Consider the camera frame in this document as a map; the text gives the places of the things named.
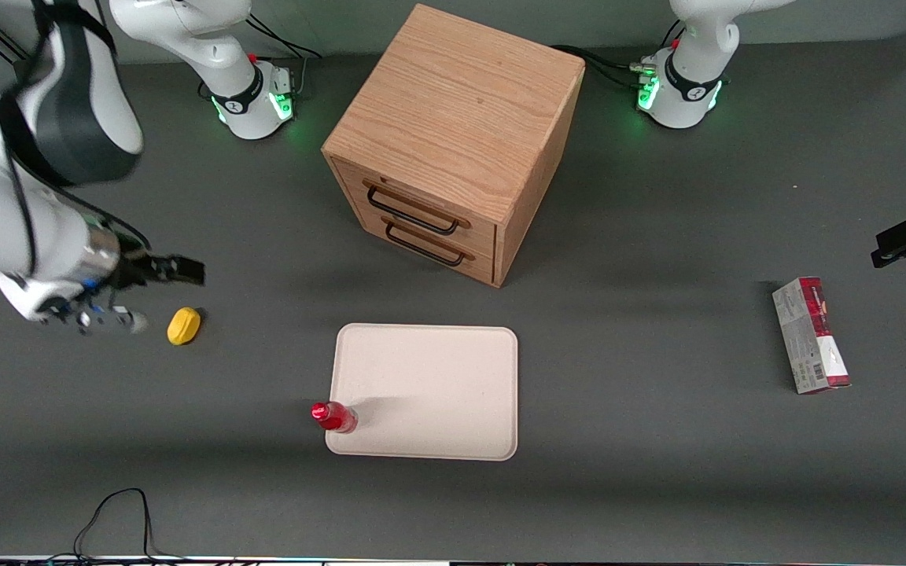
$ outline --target green light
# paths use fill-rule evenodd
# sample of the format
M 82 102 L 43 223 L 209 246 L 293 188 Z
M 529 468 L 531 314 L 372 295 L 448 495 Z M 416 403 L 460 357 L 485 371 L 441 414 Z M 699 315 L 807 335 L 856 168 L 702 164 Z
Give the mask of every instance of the green light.
M 226 116 L 223 116 L 223 109 L 219 107 L 219 103 L 215 101 L 215 97 L 212 97 L 212 104 L 215 106 L 215 111 L 219 113 L 219 122 L 226 124 Z
M 719 90 L 722 90 L 722 80 L 719 80 L 719 85 L 715 87 L 715 94 L 712 94 L 712 101 L 708 103 L 708 109 L 712 110 L 715 108 L 715 104 L 719 101 Z
M 267 93 L 267 99 L 271 100 L 274 111 L 283 122 L 292 118 L 292 97 L 288 94 Z
M 652 80 L 643 86 L 643 92 L 639 94 L 639 106 L 643 110 L 648 110 L 652 108 L 652 103 L 655 102 L 655 94 L 659 92 L 659 78 L 652 78 Z

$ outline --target red bottle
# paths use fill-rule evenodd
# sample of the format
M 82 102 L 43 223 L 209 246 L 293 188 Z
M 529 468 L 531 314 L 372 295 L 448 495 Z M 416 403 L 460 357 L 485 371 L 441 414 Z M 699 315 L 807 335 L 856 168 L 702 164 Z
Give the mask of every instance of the red bottle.
M 310 410 L 310 415 L 324 430 L 339 434 L 352 432 L 359 423 L 359 415 L 337 401 L 317 402 Z

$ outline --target drawer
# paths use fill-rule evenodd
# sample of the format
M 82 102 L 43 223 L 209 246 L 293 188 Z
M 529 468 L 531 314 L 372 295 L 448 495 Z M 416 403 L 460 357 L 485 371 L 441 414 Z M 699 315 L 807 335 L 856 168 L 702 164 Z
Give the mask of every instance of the drawer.
M 417 232 L 445 241 L 453 247 L 478 255 L 494 255 L 495 226 L 473 215 L 445 211 L 442 203 L 426 203 L 421 197 L 410 196 L 391 179 L 341 159 L 333 159 L 349 200 L 363 211 L 389 215 L 414 226 Z
M 373 208 L 359 207 L 359 215 L 362 216 L 363 228 L 371 235 L 382 237 L 409 252 L 492 285 L 494 266 L 492 254 L 479 254 L 458 248 L 456 244 L 443 241 L 434 233 L 427 233 L 391 215 L 380 214 Z

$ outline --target black drawer handle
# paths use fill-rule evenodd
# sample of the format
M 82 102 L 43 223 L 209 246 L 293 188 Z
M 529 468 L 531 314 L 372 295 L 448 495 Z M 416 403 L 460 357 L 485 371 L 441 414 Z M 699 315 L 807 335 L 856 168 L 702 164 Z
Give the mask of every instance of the black drawer handle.
M 380 201 L 375 200 L 373 197 L 375 197 L 375 194 L 377 194 L 377 192 L 378 192 L 377 187 L 374 187 L 374 186 L 370 187 L 370 192 L 366 195 L 368 200 L 370 200 L 370 204 L 372 204 L 376 208 L 380 208 L 381 211 L 389 212 L 389 214 L 392 214 L 392 215 L 396 216 L 397 218 L 402 219 L 403 221 L 413 223 L 413 225 L 415 225 L 415 226 L 420 226 L 421 228 L 424 228 L 425 230 L 428 230 L 429 232 L 438 233 L 439 236 L 449 236 L 449 235 L 451 235 L 451 233 L 454 233 L 456 231 L 457 226 L 460 226 L 460 221 L 453 221 L 453 223 L 451 223 L 449 228 L 442 229 L 442 228 L 439 228 L 439 226 L 431 225 L 431 223 L 422 221 L 421 219 L 416 219 L 413 215 L 409 215 L 406 212 L 398 211 L 398 209 L 396 209 L 396 208 L 388 207 L 387 204 L 383 204 Z
M 450 261 L 442 257 L 442 255 L 433 254 L 431 251 L 425 250 L 425 248 L 422 248 L 421 246 L 416 246 L 416 244 L 412 244 L 410 241 L 400 240 L 399 237 L 393 236 L 393 225 L 390 222 L 387 222 L 387 238 L 398 246 L 409 248 L 409 250 L 424 255 L 430 260 L 439 262 L 446 267 L 459 267 L 459 265 L 463 263 L 464 258 L 467 257 L 467 254 L 460 252 L 460 255 L 457 255 L 456 260 Z

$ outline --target gray table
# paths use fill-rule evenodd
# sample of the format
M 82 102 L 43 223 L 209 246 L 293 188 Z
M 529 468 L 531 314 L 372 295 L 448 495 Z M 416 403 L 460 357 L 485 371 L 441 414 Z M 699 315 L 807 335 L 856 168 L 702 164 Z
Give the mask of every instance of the gray table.
M 256 143 L 186 65 L 123 69 L 148 152 L 83 195 L 208 287 L 128 293 L 153 329 L 92 340 L 0 297 L 0 553 L 65 551 L 140 486 L 181 554 L 906 564 L 906 261 L 869 260 L 906 219 L 906 37 L 744 47 L 688 132 L 590 74 L 503 290 L 357 225 L 319 147 L 373 64 L 312 64 L 298 120 Z M 801 275 L 852 389 L 792 390 L 769 290 Z M 170 347 L 182 305 L 211 319 Z M 328 452 L 306 411 L 348 322 L 517 331 L 515 458 Z M 87 550 L 137 553 L 139 513 L 117 502 Z

